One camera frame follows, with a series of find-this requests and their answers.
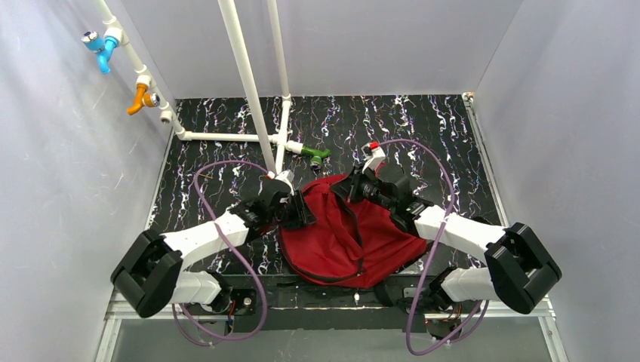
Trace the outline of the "red student backpack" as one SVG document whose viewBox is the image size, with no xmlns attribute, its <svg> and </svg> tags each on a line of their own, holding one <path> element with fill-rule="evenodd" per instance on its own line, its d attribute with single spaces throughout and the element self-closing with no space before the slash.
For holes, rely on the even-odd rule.
<svg viewBox="0 0 640 362">
<path fill-rule="evenodd" d="M 300 229 L 280 229 L 278 244 L 290 268 L 322 286 L 372 289 L 381 305 L 395 305 L 385 279 L 416 262 L 425 240 L 398 229 L 388 210 L 370 202 L 347 204 L 330 187 L 342 175 L 327 176 L 302 189 L 316 218 Z"/>
</svg>

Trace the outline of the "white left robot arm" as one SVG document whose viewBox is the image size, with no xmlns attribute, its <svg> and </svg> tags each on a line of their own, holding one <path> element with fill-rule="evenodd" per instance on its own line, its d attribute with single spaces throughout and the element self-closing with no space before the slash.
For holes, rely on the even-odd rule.
<svg viewBox="0 0 640 362">
<path fill-rule="evenodd" d="M 169 304 L 213 306 L 226 286 L 212 272 L 189 271 L 191 265 L 260 238 L 275 225 L 295 230 L 315 221 L 300 190 L 283 179 L 269 179 L 257 196 L 213 221 L 178 232 L 141 232 L 110 281 L 141 318 Z"/>
</svg>

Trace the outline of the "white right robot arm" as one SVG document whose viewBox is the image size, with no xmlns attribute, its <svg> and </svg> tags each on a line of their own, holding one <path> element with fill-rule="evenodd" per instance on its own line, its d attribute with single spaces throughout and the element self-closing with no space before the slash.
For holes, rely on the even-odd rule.
<svg viewBox="0 0 640 362">
<path fill-rule="evenodd" d="M 434 278 L 424 300 L 439 308 L 468 300 L 500 301 L 529 314 L 562 279 L 562 271 L 533 229 L 468 219 L 416 196 L 401 168 L 354 169 L 330 187 L 343 203 L 370 201 L 389 212 L 402 232 L 473 256 L 481 268 L 450 267 Z"/>
</svg>

